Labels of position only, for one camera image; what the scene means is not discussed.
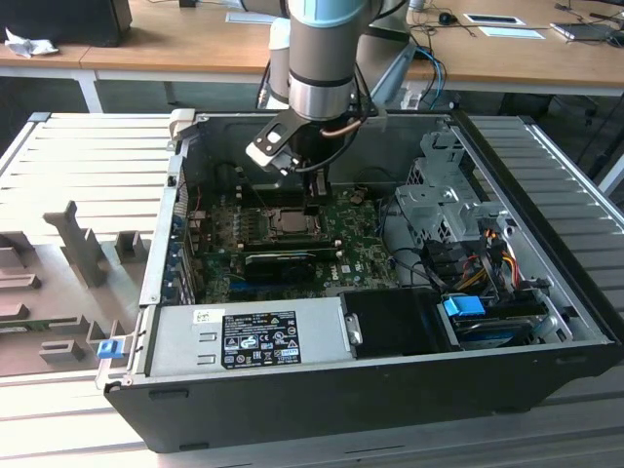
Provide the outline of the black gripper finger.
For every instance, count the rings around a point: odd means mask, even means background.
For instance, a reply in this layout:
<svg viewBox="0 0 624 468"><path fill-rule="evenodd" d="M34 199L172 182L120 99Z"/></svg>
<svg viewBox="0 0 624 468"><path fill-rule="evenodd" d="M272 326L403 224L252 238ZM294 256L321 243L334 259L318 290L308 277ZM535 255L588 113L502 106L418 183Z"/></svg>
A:
<svg viewBox="0 0 624 468"><path fill-rule="evenodd" d="M305 173L302 176L303 212L305 215L317 215L319 211L318 172Z"/></svg>
<svg viewBox="0 0 624 468"><path fill-rule="evenodd" d="M314 200L318 206L326 206L332 201L332 185L329 181L329 168L323 168L316 172L314 182Z"/></svg>

